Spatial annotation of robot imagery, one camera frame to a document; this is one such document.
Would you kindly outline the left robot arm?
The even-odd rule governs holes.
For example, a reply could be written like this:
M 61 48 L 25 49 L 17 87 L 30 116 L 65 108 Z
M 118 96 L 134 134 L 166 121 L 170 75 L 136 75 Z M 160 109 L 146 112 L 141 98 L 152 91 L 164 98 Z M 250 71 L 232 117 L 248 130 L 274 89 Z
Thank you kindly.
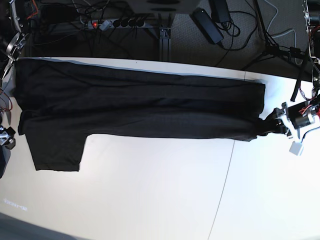
M 286 129 L 285 133 L 292 137 L 293 146 L 301 147 L 307 134 L 300 136 L 300 129 L 320 119 L 320 2 L 304 0 L 302 3 L 307 33 L 307 47 L 303 51 L 296 47 L 286 47 L 283 50 L 275 41 L 275 36 L 269 34 L 269 28 L 265 27 L 258 1 L 255 0 L 254 4 L 264 40 L 264 51 L 260 57 L 279 58 L 290 64 L 295 59 L 302 60 L 290 101 L 294 102 L 298 94 L 301 94 L 304 101 L 292 106 L 283 103 L 281 109 L 275 109 L 273 114 L 274 119 Z M 310 97 L 302 90 L 303 74 L 308 64 L 312 66 Z

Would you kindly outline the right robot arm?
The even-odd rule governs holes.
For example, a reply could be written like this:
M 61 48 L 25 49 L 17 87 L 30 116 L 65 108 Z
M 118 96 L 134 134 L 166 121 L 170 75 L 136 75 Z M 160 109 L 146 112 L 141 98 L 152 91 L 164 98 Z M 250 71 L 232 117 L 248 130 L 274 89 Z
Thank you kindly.
M 2 0 L 0 2 L 0 86 L 1 113 L 9 113 L 13 104 L 6 93 L 15 72 L 15 62 L 19 58 L 29 35 L 28 7 L 25 0 Z

